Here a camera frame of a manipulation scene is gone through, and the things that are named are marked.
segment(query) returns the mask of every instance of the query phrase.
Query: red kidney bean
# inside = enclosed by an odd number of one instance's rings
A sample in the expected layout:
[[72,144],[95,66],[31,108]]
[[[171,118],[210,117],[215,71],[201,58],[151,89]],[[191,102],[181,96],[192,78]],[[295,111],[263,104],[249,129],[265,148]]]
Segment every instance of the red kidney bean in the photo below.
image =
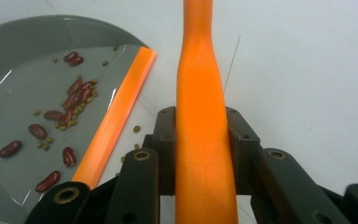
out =
[[83,86],[83,80],[78,78],[69,88],[68,88],[68,95],[74,93],[75,91],[79,91]]
[[93,89],[86,89],[85,91],[82,91],[81,94],[81,103],[86,103],[87,99],[92,95]]
[[63,108],[68,110],[69,108],[75,108],[80,104],[81,92],[75,91],[74,93],[70,94],[66,101],[63,103]]
[[86,89],[89,89],[93,85],[94,85],[94,82],[92,82],[92,81],[85,82],[80,90],[85,91]]
[[77,57],[79,54],[76,51],[72,51],[69,54],[67,54],[65,57],[63,57],[63,60],[66,62],[71,61],[73,58]]
[[60,119],[60,126],[66,125],[69,122],[69,120],[71,120],[71,117],[73,115],[74,115],[74,109],[68,109]]
[[35,190],[37,192],[45,192],[46,190],[53,187],[53,185],[57,184],[57,182],[60,180],[60,177],[60,172],[54,171],[53,173],[48,175],[48,177],[42,180],[39,184],[37,184]]
[[39,139],[45,139],[48,136],[46,129],[40,124],[31,124],[28,131]]
[[71,147],[66,147],[62,151],[63,164],[67,167],[74,166],[76,164],[76,156]]
[[19,140],[11,142],[0,150],[0,157],[9,157],[14,155],[22,147],[22,142]]
[[78,56],[78,57],[75,57],[75,58],[71,59],[71,60],[69,61],[69,65],[71,65],[71,66],[77,66],[77,65],[83,63],[83,61],[84,61],[84,58],[81,57],[81,56]]
[[59,120],[62,118],[62,116],[63,116],[63,113],[58,110],[49,110],[49,111],[46,111],[45,114],[43,114],[43,117],[45,117],[45,119]]

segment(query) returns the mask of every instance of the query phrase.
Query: white table surface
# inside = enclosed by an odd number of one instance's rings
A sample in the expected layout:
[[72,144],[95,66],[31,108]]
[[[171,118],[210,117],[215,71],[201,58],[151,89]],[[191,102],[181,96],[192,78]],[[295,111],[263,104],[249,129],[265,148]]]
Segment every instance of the white table surface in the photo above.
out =
[[[262,147],[290,153],[317,184],[342,194],[358,183],[358,0],[215,0],[213,13],[226,105],[241,112]],[[153,132],[159,110],[175,105],[183,3],[0,0],[0,23],[54,14],[110,22],[158,53],[103,183]],[[240,222],[254,223],[249,197],[238,199]],[[174,198],[163,197],[161,223],[173,222]]]

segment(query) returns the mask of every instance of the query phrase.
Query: orange dustpan edge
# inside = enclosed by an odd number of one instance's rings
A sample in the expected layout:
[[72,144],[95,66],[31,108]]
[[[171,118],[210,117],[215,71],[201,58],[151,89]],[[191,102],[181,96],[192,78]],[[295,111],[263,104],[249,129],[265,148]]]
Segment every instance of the orange dustpan edge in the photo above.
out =
[[97,186],[156,55],[152,49],[140,47],[72,181],[85,183],[91,189]]

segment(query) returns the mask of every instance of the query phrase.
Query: orange brush handle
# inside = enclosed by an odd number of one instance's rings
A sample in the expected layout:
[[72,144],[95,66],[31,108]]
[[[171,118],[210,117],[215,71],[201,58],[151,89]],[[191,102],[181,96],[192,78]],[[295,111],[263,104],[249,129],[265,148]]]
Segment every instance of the orange brush handle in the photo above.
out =
[[97,186],[103,169],[155,58],[155,51],[144,47],[139,49],[130,70],[121,83],[117,95],[92,138],[89,148],[79,164],[72,181],[85,183],[91,189]]
[[238,223],[212,0],[185,0],[177,77],[176,223]]

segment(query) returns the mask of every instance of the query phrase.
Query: dustpan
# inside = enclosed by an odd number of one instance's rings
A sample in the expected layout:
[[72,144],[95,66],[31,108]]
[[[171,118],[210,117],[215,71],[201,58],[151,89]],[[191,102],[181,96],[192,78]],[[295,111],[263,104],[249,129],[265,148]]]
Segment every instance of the dustpan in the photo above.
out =
[[[77,66],[62,59],[73,50],[84,57]],[[135,36],[89,18],[46,16],[0,25],[0,149],[22,141],[15,155],[0,158],[0,221],[23,223],[43,197],[35,192],[36,184],[54,170],[61,172],[58,184],[97,185],[155,56]],[[66,90],[78,75],[85,82],[98,81],[98,96],[76,126],[57,130],[51,120],[33,115],[36,109],[42,114],[62,109]],[[32,123],[43,125],[54,139],[49,150],[36,147],[37,139],[27,130]],[[65,147],[74,149],[76,166],[63,164]]]

